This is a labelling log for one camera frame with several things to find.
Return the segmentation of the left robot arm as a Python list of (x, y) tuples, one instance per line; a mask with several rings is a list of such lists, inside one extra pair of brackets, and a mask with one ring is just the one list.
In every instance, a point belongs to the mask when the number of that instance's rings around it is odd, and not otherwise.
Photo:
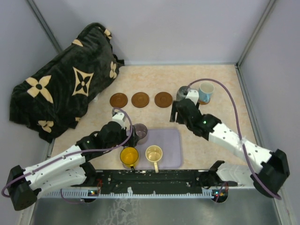
[(90, 163), (118, 147), (135, 147), (140, 140), (134, 126), (127, 131), (110, 121), (100, 131), (83, 137), (61, 154), (42, 163), (10, 170), (6, 187), (14, 210), (21, 211), (57, 189), (87, 187), (95, 183), (97, 172)]

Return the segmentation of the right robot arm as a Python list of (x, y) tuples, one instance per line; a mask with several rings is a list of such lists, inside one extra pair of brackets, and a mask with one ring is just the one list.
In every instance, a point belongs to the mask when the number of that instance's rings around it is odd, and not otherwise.
[(217, 117), (202, 114), (198, 106), (188, 98), (173, 101), (170, 121), (184, 124), (194, 135), (245, 160), (254, 187), (266, 197), (281, 200), (278, 192), (290, 175), (287, 155), (280, 149), (271, 151), (242, 138)]

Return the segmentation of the grey green mug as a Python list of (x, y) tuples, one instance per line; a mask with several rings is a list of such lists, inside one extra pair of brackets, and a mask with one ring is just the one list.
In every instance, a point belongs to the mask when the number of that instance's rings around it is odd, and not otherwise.
[(188, 92), (191, 90), (188, 86), (181, 86), (176, 94), (176, 101), (181, 101), (182, 99), (185, 99)]

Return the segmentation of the dark brown grooved coaster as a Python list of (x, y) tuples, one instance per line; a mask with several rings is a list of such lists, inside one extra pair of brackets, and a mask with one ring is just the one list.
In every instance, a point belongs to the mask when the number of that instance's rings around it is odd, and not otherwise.
[(124, 93), (115, 93), (110, 98), (110, 105), (112, 107), (123, 108), (127, 103), (128, 98)]

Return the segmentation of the cream and blue mug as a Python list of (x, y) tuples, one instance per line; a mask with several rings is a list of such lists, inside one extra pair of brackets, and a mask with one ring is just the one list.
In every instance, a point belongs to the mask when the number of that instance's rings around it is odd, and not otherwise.
[(203, 82), (199, 85), (199, 100), (208, 101), (214, 92), (214, 85), (210, 82)]

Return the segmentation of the transparent purple cup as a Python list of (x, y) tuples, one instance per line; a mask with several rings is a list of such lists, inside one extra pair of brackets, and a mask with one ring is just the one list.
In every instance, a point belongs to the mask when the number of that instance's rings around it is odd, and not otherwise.
[(132, 138), (134, 144), (142, 145), (148, 140), (148, 129), (144, 124), (137, 123), (133, 125)]

